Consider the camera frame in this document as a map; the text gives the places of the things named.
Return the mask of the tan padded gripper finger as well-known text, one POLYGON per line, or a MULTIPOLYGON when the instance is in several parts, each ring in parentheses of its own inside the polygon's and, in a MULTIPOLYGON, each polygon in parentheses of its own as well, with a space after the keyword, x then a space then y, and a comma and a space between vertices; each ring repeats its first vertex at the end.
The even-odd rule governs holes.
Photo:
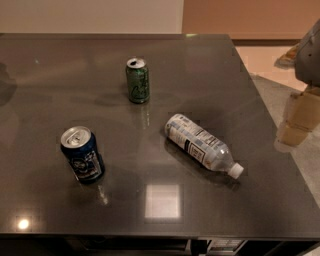
POLYGON ((291 93, 274 142, 280 152, 291 152, 320 124, 320 88, 307 86, 291 93))

